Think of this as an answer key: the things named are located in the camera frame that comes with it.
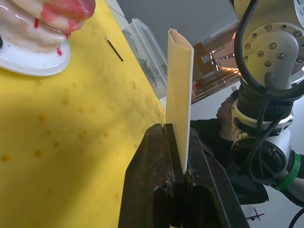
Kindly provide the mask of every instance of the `yellow foam mat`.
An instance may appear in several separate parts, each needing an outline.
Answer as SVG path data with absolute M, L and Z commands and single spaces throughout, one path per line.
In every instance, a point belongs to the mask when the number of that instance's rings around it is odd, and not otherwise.
M 107 4 L 96 2 L 62 73 L 0 69 L 0 228 L 117 227 L 125 170 L 145 130 L 163 123 Z

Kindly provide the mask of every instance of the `white plate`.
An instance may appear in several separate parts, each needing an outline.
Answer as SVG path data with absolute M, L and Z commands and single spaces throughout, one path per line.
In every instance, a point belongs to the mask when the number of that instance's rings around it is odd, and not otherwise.
M 21 49 L 5 39 L 0 49 L 0 67 L 23 75 L 51 76 L 63 71 L 71 57 L 68 41 L 60 45 L 62 55 L 58 51 L 44 54 L 33 53 Z

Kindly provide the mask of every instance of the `clear plastic box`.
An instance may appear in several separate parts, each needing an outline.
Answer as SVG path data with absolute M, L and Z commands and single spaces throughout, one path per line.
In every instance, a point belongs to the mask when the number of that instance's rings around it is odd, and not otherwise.
M 167 59 L 151 30 L 139 19 L 123 30 L 137 61 L 158 99 L 167 95 Z

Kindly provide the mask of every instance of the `metal screw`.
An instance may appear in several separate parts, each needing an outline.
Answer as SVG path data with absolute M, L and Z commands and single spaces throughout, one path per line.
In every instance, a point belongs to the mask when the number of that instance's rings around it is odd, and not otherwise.
M 259 51 L 258 53 L 257 53 L 257 56 L 259 56 L 259 57 L 262 57 L 264 55 L 264 52 L 263 51 Z
M 304 62 L 304 58 L 299 57 L 299 58 L 296 59 L 296 62 L 297 63 L 303 63 Z
M 286 30 L 287 29 L 287 25 L 282 25 L 281 26 L 281 30 Z
M 300 36 L 302 36 L 302 32 L 300 30 L 294 32 L 294 37 L 298 38 Z
M 265 66 L 266 67 L 270 67 L 271 66 L 271 62 L 269 62 L 269 61 L 265 62 Z
M 276 43 L 271 43 L 271 44 L 269 44 L 269 48 L 270 48 L 271 50 L 275 49 L 275 48 L 276 48 Z
M 285 57 L 285 55 L 283 53 L 280 53 L 280 54 L 277 55 L 278 59 L 283 59 L 284 57 Z
M 276 154 L 276 149 L 275 149 L 275 148 L 272 148 L 272 149 L 271 149 L 271 156 L 275 156 L 275 154 Z
M 249 49 L 250 47 L 250 44 L 245 44 L 245 49 Z
M 271 26 L 271 25 L 266 25 L 266 26 L 264 27 L 264 30 L 265 30 L 266 32 L 269 32 L 271 29 L 272 29 L 272 26 Z

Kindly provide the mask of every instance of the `floor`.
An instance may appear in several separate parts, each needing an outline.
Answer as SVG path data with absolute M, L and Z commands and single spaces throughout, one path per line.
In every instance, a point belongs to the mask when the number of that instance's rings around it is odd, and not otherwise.
M 126 18 L 124 18 L 124 13 L 120 6 L 118 5 L 116 0 L 106 0 L 113 16 L 115 17 L 117 24 L 119 25 L 120 29 L 123 30 L 125 27 L 129 25 Z

